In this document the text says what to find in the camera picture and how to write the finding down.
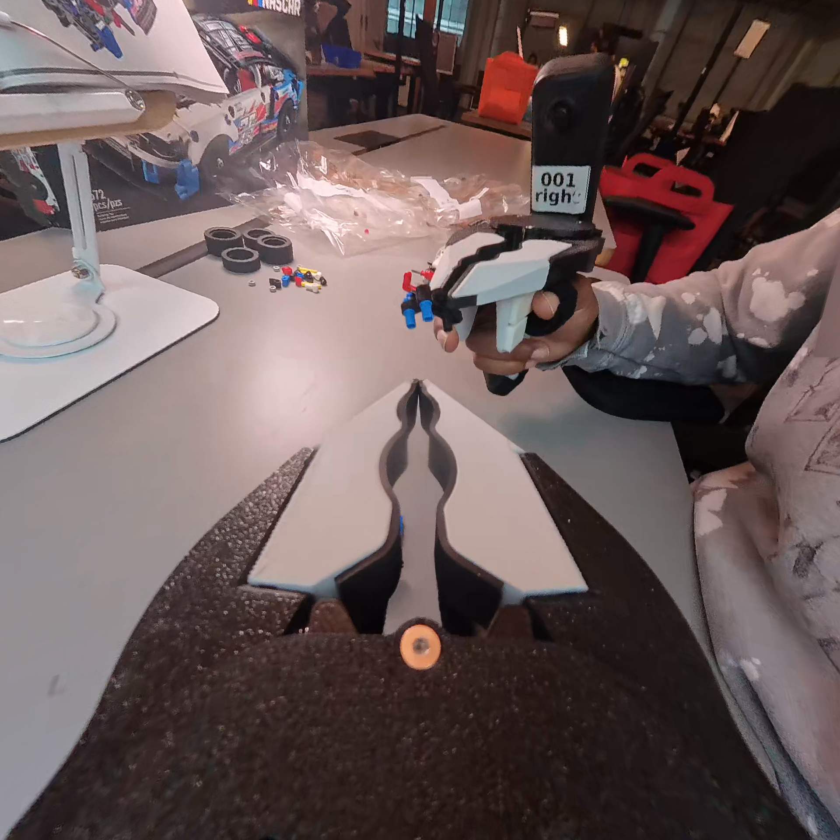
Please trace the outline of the white book stand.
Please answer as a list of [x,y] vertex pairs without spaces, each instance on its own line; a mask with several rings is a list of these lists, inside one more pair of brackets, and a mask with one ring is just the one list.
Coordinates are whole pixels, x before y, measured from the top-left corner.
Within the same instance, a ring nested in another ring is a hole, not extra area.
[[1,439],[26,433],[204,328],[215,301],[102,264],[82,142],[158,128],[169,91],[2,94],[2,150],[55,144],[66,192],[69,270],[2,292]]

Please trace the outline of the orange bag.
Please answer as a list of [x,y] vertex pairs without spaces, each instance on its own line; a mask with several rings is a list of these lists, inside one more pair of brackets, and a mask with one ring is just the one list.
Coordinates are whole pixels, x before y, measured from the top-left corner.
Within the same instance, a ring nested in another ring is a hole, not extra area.
[[505,124],[523,120],[539,68],[518,53],[488,58],[479,95],[478,116]]

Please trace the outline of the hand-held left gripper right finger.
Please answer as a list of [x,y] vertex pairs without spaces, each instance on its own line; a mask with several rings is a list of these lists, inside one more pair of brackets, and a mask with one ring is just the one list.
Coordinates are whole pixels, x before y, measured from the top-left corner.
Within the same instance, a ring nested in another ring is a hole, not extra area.
[[442,606],[517,606],[587,592],[524,452],[428,381],[417,388],[428,467],[442,490],[435,570]]

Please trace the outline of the toy car set box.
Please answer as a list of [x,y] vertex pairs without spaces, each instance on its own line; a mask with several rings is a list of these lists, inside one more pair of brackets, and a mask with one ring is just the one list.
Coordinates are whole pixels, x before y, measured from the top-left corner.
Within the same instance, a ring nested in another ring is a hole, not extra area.
[[219,176],[308,136],[303,2],[183,3],[227,96],[84,142],[99,233],[225,207]]

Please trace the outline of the pile of clear plastic bags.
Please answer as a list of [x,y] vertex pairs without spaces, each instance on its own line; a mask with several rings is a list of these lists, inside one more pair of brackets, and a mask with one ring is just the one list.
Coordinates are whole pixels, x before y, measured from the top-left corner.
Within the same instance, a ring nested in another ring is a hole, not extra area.
[[311,141],[238,164],[218,177],[217,189],[289,233],[321,235],[342,256],[421,238],[442,243],[465,225],[529,212],[519,185],[484,175],[405,175]]

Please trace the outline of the person's pale patterned sweatshirt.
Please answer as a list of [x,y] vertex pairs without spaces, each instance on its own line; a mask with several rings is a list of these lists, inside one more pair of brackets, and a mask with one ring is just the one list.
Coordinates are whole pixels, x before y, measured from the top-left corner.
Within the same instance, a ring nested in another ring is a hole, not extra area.
[[764,400],[747,461],[695,485],[700,590],[729,693],[811,838],[838,838],[838,358],[817,329]]

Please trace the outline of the black brick piece blue pins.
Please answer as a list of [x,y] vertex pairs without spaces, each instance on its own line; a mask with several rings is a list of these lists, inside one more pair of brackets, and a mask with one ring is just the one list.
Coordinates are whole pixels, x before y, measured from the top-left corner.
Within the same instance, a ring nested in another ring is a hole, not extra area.
[[401,303],[401,312],[408,329],[414,329],[418,320],[426,323],[440,321],[444,331],[456,329],[464,321],[460,306],[444,288],[418,285],[408,291]]

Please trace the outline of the person's right hand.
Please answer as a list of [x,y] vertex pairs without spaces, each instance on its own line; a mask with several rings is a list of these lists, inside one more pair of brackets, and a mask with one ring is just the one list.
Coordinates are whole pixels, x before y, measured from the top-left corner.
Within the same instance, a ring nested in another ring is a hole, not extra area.
[[554,332],[524,338],[512,352],[497,349],[497,305],[478,308],[465,341],[477,369],[493,375],[512,377],[539,364],[563,360],[587,342],[599,319],[599,304],[593,291],[595,279],[578,274],[573,282],[576,306],[572,316]]

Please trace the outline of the red fabric bag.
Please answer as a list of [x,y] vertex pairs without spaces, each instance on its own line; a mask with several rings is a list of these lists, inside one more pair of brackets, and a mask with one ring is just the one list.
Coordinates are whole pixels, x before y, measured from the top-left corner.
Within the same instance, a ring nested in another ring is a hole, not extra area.
[[[715,186],[709,177],[648,153],[630,156],[620,167],[604,166],[600,191],[602,199],[640,197],[671,207],[695,223],[693,230],[675,230],[665,237],[647,273],[646,282],[657,285],[689,274],[732,210],[731,205],[715,201]],[[623,213],[605,211],[616,243],[607,268],[629,279],[641,225]]]

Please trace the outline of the person's right forearm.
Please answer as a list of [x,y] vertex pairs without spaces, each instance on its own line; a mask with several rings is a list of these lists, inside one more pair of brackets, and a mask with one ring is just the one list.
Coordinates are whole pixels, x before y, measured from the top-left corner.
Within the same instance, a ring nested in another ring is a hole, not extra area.
[[835,210],[709,271],[597,281],[594,333],[560,364],[683,385],[772,383],[814,344],[838,260]]

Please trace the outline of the pile of small loose bricks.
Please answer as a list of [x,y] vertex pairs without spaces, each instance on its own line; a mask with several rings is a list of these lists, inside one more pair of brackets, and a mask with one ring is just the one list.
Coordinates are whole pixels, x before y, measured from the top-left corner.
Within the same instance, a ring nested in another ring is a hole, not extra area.
[[288,288],[298,288],[312,294],[319,294],[328,286],[325,275],[319,269],[292,264],[267,265],[267,274],[248,280],[252,288],[265,287],[269,293],[280,293]]

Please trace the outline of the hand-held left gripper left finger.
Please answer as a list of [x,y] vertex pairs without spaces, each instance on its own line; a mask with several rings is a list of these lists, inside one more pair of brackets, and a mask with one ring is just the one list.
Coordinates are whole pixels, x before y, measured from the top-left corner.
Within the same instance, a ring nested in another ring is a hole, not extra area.
[[250,585],[337,587],[341,573],[399,532],[394,486],[407,467],[417,386],[400,384],[324,438],[248,573]]

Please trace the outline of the black mesh chair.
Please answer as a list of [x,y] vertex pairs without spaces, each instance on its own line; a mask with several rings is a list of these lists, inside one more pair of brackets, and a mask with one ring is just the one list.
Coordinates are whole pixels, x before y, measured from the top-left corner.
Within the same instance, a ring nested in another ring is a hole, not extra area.
[[635,380],[609,371],[588,372],[565,365],[577,395],[594,409],[634,421],[717,424],[725,408],[709,386]]

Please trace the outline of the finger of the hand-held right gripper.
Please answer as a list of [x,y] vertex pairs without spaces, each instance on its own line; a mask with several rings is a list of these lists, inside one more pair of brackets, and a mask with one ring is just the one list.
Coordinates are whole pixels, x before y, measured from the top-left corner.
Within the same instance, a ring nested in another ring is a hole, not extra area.
[[[506,240],[507,251],[501,253],[497,262],[505,266],[505,277],[510,285],[500,293],[450,293],[464,315],[464,321],[455,330],[468,333],[476,318],[479,307],[492,303],[497,305],[497,332],[523,333],[531,311],[533,295],[544,288],[550,273],[550,260],[564,255],[572,248],[570,241],[552,238],[526,238],[519,246],[511,247]],[[434,266],[443,254],[442,248]]]
[[510,285],[505,266],[497,258],[508,250],[498,234],[478,232],[444,247],[429,282],[432,292],[500,293]]

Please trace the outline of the building instruction booklet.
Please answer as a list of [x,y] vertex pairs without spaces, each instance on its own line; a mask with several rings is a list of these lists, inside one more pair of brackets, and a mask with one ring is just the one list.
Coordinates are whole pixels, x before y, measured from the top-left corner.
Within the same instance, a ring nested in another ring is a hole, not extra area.
[[2,1],[2,92],[227,88],[180,1]]

